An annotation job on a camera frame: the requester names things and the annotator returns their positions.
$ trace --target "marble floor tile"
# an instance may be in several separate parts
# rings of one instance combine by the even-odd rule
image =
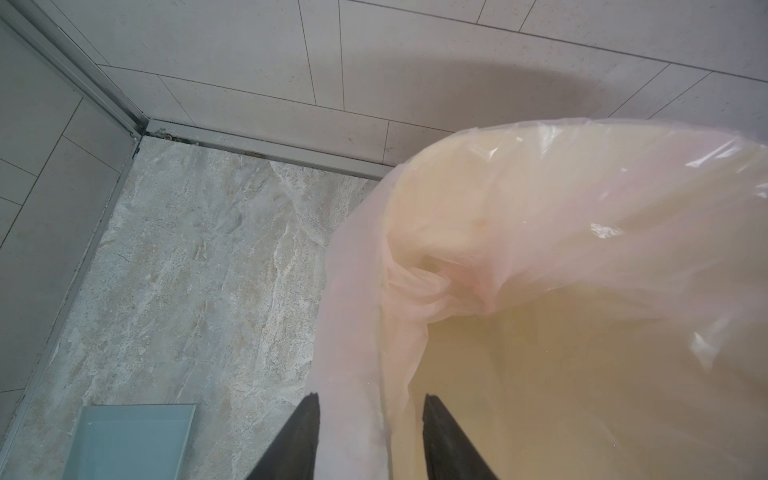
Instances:
[[[181,478],[243,478],[301,400],[331,233],[376,182],[146,137],[2,480],[81,406],[196,403]]]

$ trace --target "white wall tile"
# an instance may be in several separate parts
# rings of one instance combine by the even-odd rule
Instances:
[[[611,116],[646,120],[707,76],[707,73],[709,72],[698,68],[670,64]]]
[[[34,2],[94,63],[107,63],[98,50],[77,30],[72,22],[69,21],[69,18],[59,10],[53,0],[34,0]]]
[[[118,172],[136,147],[136,140],[123,127],[88,101],[80,102],[64,136]]]
[[[35,175],[0,160],[0,197],[23,204],[35,183]]]
[[[0,446],[2,446],[5,431],[13,420],[13,412],[23,396],[24,390],[0,392]]]
[[[114,67],[314,103],[298,1],[56,2]]]
[[[198,127],[381,163],[386,120],[163,78]]]
[[[534,0],[486,0],[480,25],[520,30]]]
[[[2,245],[5,235],[11,229],[13,220],[21,208],[21,205],[0,198],[0,245]]]
[[[475,23],[483,0],[372,0],[367,3]]]
[[[384,147],[384,164],[393,167],[401,164],[450,134],[449,131],[390,121]]]
[[[346,110],[441,130],[604,118],[664,67],[391,8],[341,13]]]
[[[62,138],[0,249],[0,390],[24,388],[118,174]]]
[[[4,24],[0,24],[0,45],[0,158],[37,175],[80,95],[5,30]]]
[[[763,0],[537,0],[522,31],[768,80]]]
[[[652,118],[726,127],[768,143],[768,83],[711,73]]]
[[[100,65],[99,68],[149,118],[194,125],[157,75],[105,65]]]
[[[339,0],[299,0],[299,4],[316,103],[344,110]]]

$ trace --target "bathroom wall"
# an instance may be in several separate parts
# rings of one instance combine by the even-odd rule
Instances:
[[[150,118],[397,164],[467,127],[768,141],[762,0],[35,0]]]
[[[0,22],[0,445],[135,140]]]

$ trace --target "trash bag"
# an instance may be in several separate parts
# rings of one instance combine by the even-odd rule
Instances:
[[[426,393],[501,480],[768,478],[767,202],[768,148],[709,128],[427,147],[328,246],[316,478],[426,478]]]

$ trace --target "plastic liner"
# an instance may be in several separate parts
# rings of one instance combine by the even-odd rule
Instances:
[[[425,478],[425,392],[501,479],[768,477],[766,202],[768,149],[714,129],[427,147],[327,250],[316,478]]]

